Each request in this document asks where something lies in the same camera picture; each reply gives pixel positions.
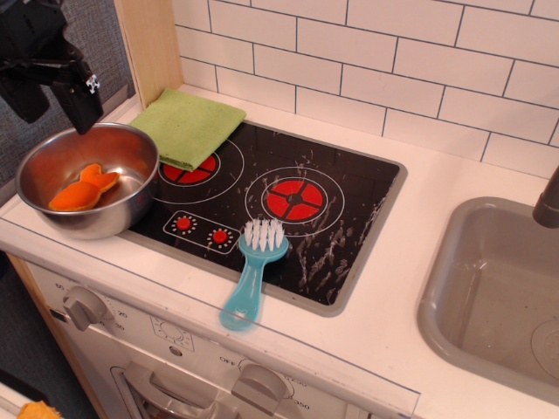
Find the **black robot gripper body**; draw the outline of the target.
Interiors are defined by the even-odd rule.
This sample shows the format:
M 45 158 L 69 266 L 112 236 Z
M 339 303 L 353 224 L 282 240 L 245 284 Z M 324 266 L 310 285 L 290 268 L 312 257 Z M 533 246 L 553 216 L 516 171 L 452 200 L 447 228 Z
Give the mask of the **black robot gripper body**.
M 61 1 L 1 2 L 1 77 L 85 86 L 87 65 L 65 39 Z

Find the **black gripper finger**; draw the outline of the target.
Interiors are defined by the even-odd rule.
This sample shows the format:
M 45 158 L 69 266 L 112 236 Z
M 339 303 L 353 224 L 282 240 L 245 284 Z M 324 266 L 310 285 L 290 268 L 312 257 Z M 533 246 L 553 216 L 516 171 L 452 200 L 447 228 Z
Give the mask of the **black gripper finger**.
M 1 96 L 27 123 L 33 123 L 48 110 L 48 99 L 42 88 L 29 81 L 1 78 Z
M 100 82 L 87 65 L 61 67 L 52 82 L 52 92 L 79 134 L 87 133 L 100 119 L 103 109 Z

